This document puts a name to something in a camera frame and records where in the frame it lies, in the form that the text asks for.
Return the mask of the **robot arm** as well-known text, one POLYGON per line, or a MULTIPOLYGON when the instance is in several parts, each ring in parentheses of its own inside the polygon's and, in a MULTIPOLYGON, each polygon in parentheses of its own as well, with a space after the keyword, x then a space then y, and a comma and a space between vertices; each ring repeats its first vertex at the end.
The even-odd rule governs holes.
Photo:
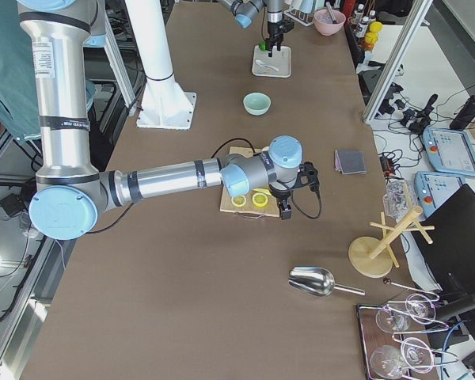
MULTIPOLYGON (((247 28, 265 10, 269 55, 280 50, 283 34, 293 29, 282 1, 218 1, 247 28)), ((195 93, 176 82, 160 1, 125 1, 145 69, 141 127, 188 130, 195 93)), ((83 47, 105 46, 105 1, 17 1, 21 28, 32 41, 43 164, 36 172, 37 192, 29 203, 34 228, 57 240, 72 240, 96 225, 104 212, 170 193, 219 186, 243 196, 269 187, 279 216, 288 219, 288 198, 298 186, 302 146, 288 135, 274 138, 265 153, 251 158, 227 156, 153 169, 102 172, 112 145, 88 112, 83 47)))
POLYGON ((283 13, 283 2, 276 0, 218 0, 243 28, 248 28, 256 16, 264 11, 268 21, 268 37, 263 38, 265 51, 271 58, 273 51, 281 51, 284 35, 294 28, 294 22, 286 19, 283 13))

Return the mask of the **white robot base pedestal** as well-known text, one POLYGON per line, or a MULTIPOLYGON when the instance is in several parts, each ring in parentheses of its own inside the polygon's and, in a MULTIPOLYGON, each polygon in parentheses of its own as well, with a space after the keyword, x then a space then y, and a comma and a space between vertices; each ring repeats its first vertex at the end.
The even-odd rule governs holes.
POLYGON ((186 93, 175 79, 160 2, 130 0, 126 7, 146 76, 137 125, 189 130, 196 94, 186 93))

